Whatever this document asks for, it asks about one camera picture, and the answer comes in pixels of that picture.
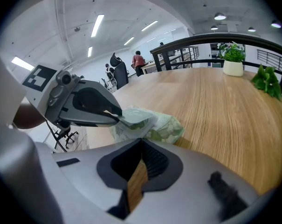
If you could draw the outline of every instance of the desk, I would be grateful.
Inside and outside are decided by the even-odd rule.
[[[259,194],[282,180],[282,102],[253,87],[254,73],[223,74],[221,68],[169,70],[140,76],[114,93],[129,105],[175,116],[185,128],[175,145],[205,153],[247,180]],[[87,127],[89,145],[114,142],[108,128]],[[146,180],[139,165],[130,197]]]
[[[177,54],[177,55],[171,56],[171,57],[169,57],[169,58],[170,58],[170,60],[172,60],[172,59],[175,59],[175,58],[177,58],[177,57],[179,57],[179,56],[181,56],[180,53]],[[165,62],[164,62],[164,59],[159,60],[159,62],[160,62],[161,65],[165,63]],[[147,73],[146,73],[146,69],[151,68],[151,67],[155,67],[155,62],[143,66],[143,67],[142,67],[143,73],[144,73],[144,74],[147,74]]]

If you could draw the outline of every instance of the white ceiling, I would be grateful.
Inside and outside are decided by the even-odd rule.
[[[275,16],[262,0],[150,1],[155,4],[147,0],[44,0],[21,13],[6,27],[0,48],[11,57],[18,56],[33,65],[82,64],[90,59],[87,58],[89,46],[93,46],[91,58],[123,49],[179,17],[195,34],[211,32],[212,25],[217,25],[217,32],[227,32],[224,24],[230,21],[235,22],[239,33],[249,34],[248,27],[252,26],[257,30],[254,35],[260,37],[282,35],[282,29],[270,26]],[[227,18],[216,21],[216,12],[223,12]],[[98,14],[105,17],[96,37],[91,38]],[[158,23],[141,32],[154,20]],[[132,36],[135,39],[124,46]]]

